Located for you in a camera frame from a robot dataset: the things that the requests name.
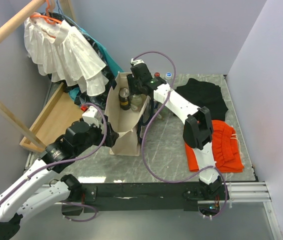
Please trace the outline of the clear glass green-cap bottle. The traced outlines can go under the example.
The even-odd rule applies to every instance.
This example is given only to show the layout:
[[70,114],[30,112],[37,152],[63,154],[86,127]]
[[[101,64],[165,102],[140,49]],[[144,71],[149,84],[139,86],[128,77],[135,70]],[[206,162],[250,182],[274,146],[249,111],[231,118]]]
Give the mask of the clear glass green-cap bottle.
[[130,108],[133,112],[140,112],[143,106],[143,98],[141,94],[134,94],[130,99]]

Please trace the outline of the Coca-Cola glass bottle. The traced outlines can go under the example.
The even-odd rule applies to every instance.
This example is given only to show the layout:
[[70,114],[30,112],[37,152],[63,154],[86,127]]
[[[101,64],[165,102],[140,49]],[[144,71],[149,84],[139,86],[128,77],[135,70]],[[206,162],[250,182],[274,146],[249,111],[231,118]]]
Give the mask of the Coca-Cola glass bottle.
[[155,73],[154,73],[154,77],[155,77],[155,78],[159,78],[160,76],[161,76],[161,75],[160,75],[159,72],[155,72]]

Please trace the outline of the blue-cap water bottle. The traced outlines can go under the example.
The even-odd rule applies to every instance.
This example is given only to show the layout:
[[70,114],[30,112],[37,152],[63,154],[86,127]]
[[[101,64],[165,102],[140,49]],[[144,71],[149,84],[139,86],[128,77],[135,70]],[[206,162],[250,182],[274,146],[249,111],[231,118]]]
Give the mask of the blue-cap water bottle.
[[173,77],[174,77],[174,75],[171,72],[167,72],[165,74],[165,80],[169,83],[173,80]]

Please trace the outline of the beige canvas tote bag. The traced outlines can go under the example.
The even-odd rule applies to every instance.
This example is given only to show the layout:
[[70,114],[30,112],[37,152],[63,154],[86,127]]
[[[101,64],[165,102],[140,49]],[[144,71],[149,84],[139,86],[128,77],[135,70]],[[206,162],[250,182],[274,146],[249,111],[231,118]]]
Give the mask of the beige canvas tote bag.
[[119,72],[115,78],[115,86],[111,87],[105,107],[105,115],[108,117],[113,130],[119,134],[114,146],[110,149],[111,155],[139,156],[141,144],[138,140],[138,123],[141,119],[150,97],[142,95],[142,105],[139,112],[131,109],[123,110],[120,106],[119,92],[122,88],[128,88],[127,72]]

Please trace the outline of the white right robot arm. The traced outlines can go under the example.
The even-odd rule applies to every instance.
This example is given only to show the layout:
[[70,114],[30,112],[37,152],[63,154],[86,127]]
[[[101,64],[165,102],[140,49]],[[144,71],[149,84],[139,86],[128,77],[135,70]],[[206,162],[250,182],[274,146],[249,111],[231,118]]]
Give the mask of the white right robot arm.
[[127,78],[132,94],[144,94],[167,107],[183,123],[183,140],[197,160],[199,189],[205,200],[219,194],[223,180],[216,169],[213,156],[213,124],[207,107],[199,107],[180,94],[161,77],[154,77],[141,59],[132,59],[131,76]]

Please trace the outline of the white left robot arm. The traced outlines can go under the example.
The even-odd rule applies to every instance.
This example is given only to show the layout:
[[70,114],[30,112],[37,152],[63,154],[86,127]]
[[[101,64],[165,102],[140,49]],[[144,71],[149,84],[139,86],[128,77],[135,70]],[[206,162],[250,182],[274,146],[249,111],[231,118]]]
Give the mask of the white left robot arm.
[[91,146],[113,147],[119,134],[109,122],[103,125],[105,133],[101,127],[82,119],[73,122],[64,134],[45,148],[22,177],[0,194],[0,240],[11,239],[24,222],[51,205],[82,198],[82,184],[72,174],[64,175],[39,194],[35,192],[79,161],[79,155]]

